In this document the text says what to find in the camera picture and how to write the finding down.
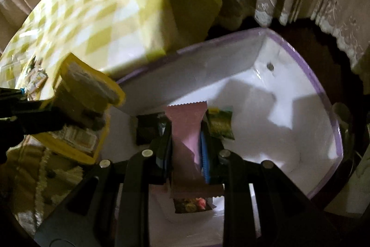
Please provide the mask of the pink snack packet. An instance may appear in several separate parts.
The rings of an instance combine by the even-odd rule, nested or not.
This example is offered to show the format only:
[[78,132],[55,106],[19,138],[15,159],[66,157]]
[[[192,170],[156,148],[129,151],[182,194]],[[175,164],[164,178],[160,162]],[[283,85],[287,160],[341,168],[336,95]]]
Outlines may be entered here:
[[173,172],[171,197],[174,199],[220,197],[221,184],[209,185],[201,173],[201,122],[206,102],[170,105],[165,114],[172,124]]

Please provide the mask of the yellow clear cookie bag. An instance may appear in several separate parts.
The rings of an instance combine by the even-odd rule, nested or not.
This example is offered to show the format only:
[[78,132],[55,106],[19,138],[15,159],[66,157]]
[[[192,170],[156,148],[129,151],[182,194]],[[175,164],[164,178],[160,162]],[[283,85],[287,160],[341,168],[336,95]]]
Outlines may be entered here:
[[62,128],[33,137],[62,156],[92,165],[108,134],[111,106],[121,106],[125,93],[111,78],[70,53],[61,63],[53,85],[52,108],[65,117]]

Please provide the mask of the dark colourful packet in bin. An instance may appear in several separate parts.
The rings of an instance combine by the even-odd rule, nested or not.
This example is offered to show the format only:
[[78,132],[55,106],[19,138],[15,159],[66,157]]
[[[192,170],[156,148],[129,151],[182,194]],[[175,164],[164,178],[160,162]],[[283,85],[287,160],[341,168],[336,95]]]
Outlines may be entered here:
[[173,199],[176,214],[203,213],[212,211],[216,206],[212,198],[183,198]]

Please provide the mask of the black packet in bin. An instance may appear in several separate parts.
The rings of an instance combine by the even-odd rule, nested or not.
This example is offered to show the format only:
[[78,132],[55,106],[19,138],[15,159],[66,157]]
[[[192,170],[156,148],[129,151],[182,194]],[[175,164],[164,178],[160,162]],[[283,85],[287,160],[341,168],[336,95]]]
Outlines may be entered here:
[[136,145],[149,145],[163,135],[167,124],[164,112],[137,115]]

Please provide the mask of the white purple-trimmed storage bin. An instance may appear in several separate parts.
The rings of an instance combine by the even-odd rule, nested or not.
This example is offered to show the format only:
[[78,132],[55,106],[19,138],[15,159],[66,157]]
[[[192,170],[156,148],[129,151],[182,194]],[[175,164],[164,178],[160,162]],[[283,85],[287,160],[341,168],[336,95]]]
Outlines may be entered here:
[[[206,102],[208,108],[233,107],[234,140],[220,138],[223,147],[250,162],[272,161],[310,200],[343,157],[339,124],[321,83],[302,57],[269,29],[183,48],[131,72],[118,85],[125,101],[112,123],[112,147],[103,152],[113,163],[148,148],[136,145],[137,115],[196,102]],[[167,181],[149,187],[149,246],[223,246],[223,195],[209,197],[216,206],[212,211],[175,213],[172,134],[171,142]]]

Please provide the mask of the green gold packet in bin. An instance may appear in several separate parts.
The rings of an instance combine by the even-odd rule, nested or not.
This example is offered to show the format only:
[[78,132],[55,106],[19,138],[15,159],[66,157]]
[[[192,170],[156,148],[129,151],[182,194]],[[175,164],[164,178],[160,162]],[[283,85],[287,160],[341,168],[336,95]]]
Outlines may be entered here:
[[208,108],[206,112],[206,123],[211,136],[234,140],[232,130],[233,107]]

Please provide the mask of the yellow white checkered tablecloth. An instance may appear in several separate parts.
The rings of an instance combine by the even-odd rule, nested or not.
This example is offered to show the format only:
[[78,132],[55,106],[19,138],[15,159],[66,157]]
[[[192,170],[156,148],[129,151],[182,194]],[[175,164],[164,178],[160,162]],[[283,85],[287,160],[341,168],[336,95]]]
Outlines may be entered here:
[[171,51],[199,43],[221,0],[1,0],[1,86],[20,88],[38,60],[53,95],[58,70],[73,53],[121,78]]

